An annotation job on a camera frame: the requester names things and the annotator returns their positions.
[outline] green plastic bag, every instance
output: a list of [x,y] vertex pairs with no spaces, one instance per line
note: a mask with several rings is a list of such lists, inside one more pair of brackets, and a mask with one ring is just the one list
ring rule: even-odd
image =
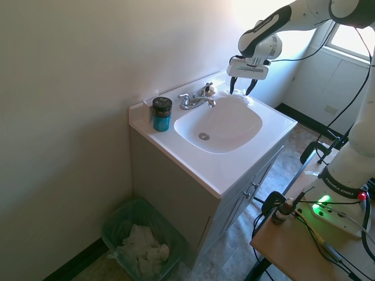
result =
[[[122,245],[122,240],[129,237],[133,224],[150,227],[156,240],[160,244],[167,244],[171,252],[167,262],[162,265],[160,274],[153,279],[140,277],[134,266],[116,251],[116,248]],[[180,261],[186,246],[181,234],[150,203],[140,198],[125,203],[107,218],[101,230],[101,238],[114,254],[117,262],[135,281],[165,280],[171,269]]]

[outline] baseboard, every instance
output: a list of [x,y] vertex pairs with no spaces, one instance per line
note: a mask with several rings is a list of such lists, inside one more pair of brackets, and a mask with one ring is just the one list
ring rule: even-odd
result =
[[107,251],[107,246],[100,238],[43,281],[71,281]]
[[[286,104],[280,104],[279,106],[277,106],[275,108],[277,111],[285,114],[286,116],[289,116],[290,118],[293,118],[294,120],[298,121],[298,123],[300,123],[301,125],[317,132],[317,133],[321,133],[323,136],[325,136],[326,138],[334,141],[334,137],[327,132],[327,127],[326,125],[312,119],[311,117],[308,117],[307,115],[299,112],[298,110],[295,110],[294,108],[291,108],[290,106],[286,105]],[[336,136],[339,136],[342,138],[342,134],[339,133],[339,132],[336,132],[335,130],[333,129],[329,129],[332,133],[334,133]]]

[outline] faucet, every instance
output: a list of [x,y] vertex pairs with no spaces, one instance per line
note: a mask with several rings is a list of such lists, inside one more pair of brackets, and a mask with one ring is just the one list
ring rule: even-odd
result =
[[183,98],[180,104],[180,108],[184,110],[190,110],[201,106],[205,102],[208,102],[209,107],[214,107],[216,105],[215,100],[206,97],[206,92],[208,92],[206,91],[206,88],[210,87],[212,84],[213,83],[207,83],[196,95],[193,96],[193,98],[189,98],[189,94],[179,95],[179,98]]
[[197,94],[195,94],[193,97],[206,97],[206,93],[208,92],[208,91],[210,91],[210,86],[212,86],[213,85],[213,83],[211,82],[211,83],[206,83],[206,85],[205,86],[203,86],[199,91],[198,91],[198,93]]

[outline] sink drain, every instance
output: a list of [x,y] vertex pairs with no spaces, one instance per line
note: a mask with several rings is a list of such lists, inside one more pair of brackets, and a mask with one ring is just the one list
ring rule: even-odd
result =
[[198,135],[200,139],[203,139],[204,141],[208,141],[210,139],[210,135],[208,133],[200,133]]

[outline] faucet handle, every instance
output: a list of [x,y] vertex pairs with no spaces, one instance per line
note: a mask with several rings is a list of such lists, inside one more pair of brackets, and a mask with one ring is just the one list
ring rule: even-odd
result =
[[189,94],[178,95],[178,98],[183,98],[181,104],[183,104],[183,105],[189,105],[190,104]]
[[206,89],[208,88],[208,89],[210,89],[210,86],[212,86],[213,85],[213,83],[212,82],[210,82],[210,83],[206,83],[206,85],[204,85],[201,89],[200,89],[200,91],[196,94],[196,95],[194,95],[193,97],[205,97],[206,96],[206,92],[208,92],[208,91],[206,91]]
[[181,95],[178,95],[178,98],[183,98],[183,97],[189,97],[189,94],[181,94]]

